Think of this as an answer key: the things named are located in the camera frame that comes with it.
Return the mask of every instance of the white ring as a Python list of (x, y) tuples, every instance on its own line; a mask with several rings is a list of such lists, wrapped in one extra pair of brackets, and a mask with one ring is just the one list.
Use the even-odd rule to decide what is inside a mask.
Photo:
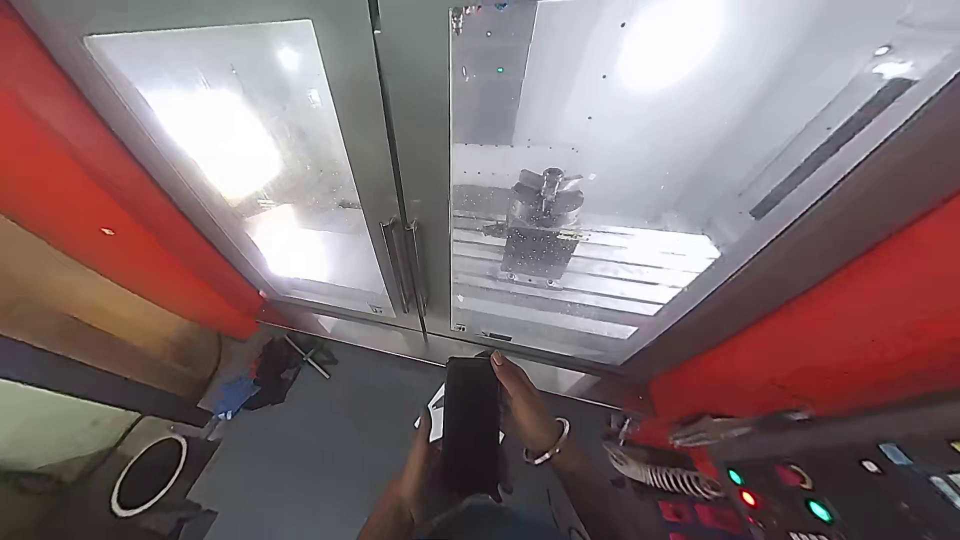
[[(140, 507), (134, 508), (132, 510), (121, 508), (120, 503), (117, 501), (117, 496), (120, 494), (120, 484), (123, 483), (123, 478), (127, 475), (127, 472), (130, 470), (130, 468), (133, 466), (136, 460), (143, 455), (144, 452), (147, 452), (147, 450), (152, 448), (156, 443), (166, 439), (174, 439), (175, 441), (180, 443), (180, 463), (177, 465), (177, 470), (174, 472), (174, 475), (170, 477), (170, 481), (167, 482), (167, 485), (164, 486), (164, 488), (161, 489), (160, 492), (157, 493), (155, 497), (147, 501), (146, 504), (143, 504)], [(135, 516), (136, 514), (139, 514), (140, 512), (146, 510), (147, 508), (150, 508), (157, 501), (159, 501), (161, 497), (166, 495), (167, 491), (169, 491), (171, 487), (173, 487), (174, 482), (176, 482), (177, 478), (180, 476), (180, 471), (183, 470), (183, 462), (185, 460), (186, 460), (186, 439), (184, 439), (183, 436), (178, 433), (170, 433), (168, 435), (164, 435), (158, 438), (156, 441), (150, 443), (149, 445), (144, 447), (143, 450), (141, 450), (136, 456), (134, 456), (129, 463), (127, 463), (127, 466), (124, 467), (123, 472), (120, 473), (120, 478), (117, 479), (116, 483), (113, 484), (113, 494), (110, 496), (110, 509), (113, 510), (114, 514), (116, 514), (117, 516), (120, 516), (121, 518), (129, 518), (131, 516)]]
[(524, 461), (526, 461), (527, 463), (530, 463), (531, 465), (541, 465), (546, 460), (560, 453), (560, 449), (564, 447), (564, 443), (566, 442), (567, 436), (570, 435), (570, 422), (562, 416), (557, 417), (557, 422), (560, 422), (561, 424), (564, 425), (564, 432), (560, 434), (560, 438), (557, 439), (557, 442), (553, 444), (553, 447), (550, 450), (544, 452), (543, 455), (541, 455), (537, 459), (530, 459), (530, 457), (527, 455), (527, 449), (523, 449)]

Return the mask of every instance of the green indicator light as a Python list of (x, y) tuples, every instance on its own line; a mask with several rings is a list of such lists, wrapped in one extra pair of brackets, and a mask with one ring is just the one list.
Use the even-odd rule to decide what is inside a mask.
[(741, 477), (740, 473), (737, 473), (734, 469), (727, 469), (727, 476), (729, 476), (730, 480), (736, 485), (743, 485), (743, 477)]
[(827, 510), (827, 507), (822, 503), (814, 501), (813, 499), (806, 500), (806, 509), (810, 510), (810, 513), (817, 517), (820, 521), (830, 524), (833, 523), (833, 514)]

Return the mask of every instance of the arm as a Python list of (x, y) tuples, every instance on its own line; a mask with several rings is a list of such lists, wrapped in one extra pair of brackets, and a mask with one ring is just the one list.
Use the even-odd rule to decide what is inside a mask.
[(431, 452), (431, 425), (430, 413), (423, 412), (403, 472), (387, 485), (357, 540), (408, 540), (413, 537), (414, 526), (420, 515), (420, 491), (426, 479)]
[[(519, 436), (528, 454), (541, 455), (560, 438), (561, 427), (549, 413), (540, 391), (522, 368), (500, 353), (491, 356), (493, 370), (507, 393)], [(627, 538), (615, 508), (613, 491), (593, 469), (587, 456), (569, 438), (559, 454), (547, 461), (564, 485), (567, 497), (587, 534), (594, 539)]]

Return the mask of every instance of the machine door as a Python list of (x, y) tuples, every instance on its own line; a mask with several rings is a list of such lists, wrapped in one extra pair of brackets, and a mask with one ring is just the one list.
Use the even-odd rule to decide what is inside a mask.
[(366, 2), (13, 3), (268, 298), (420, 330)]
[(960, 67), (948, 0), (379, 0), (379, 29), (427, 330), (614, 365)]

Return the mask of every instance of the glass window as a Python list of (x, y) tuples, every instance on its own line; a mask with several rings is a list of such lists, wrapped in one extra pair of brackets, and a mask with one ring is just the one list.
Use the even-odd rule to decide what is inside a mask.
[(128, 104), (145, 102), (132, 109), (152, 112), (141, 120), (168, 160), (225, 231), (252, 240), (237, 243), (281, 293), (394, 316), (311, 21), (85, 43)]
[(823, 165), (960, 41), (937, 0), (450, 16), (451, 327), (608, 363), (822, 196)]

